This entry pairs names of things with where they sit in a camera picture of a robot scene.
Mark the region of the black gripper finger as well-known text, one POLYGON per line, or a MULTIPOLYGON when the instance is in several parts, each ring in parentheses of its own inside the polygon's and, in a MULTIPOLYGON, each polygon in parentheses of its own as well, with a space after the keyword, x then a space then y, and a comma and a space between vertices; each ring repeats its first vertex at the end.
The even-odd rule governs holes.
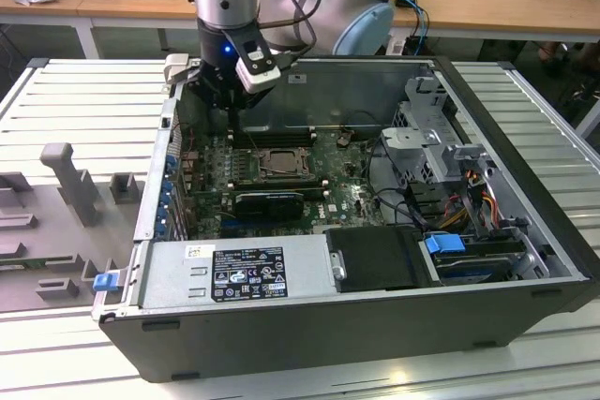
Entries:
POLYGON ((250 94, 244 90, 236 93, 236 108, 247 110, 254 108, 263 99, 263 93, 250 94))
POLYGON ((191 93, 205 105, 207 118, 217 128, 236 130, 236 109, 231 79, 215 67, 199 67, 188 80, 191 93))

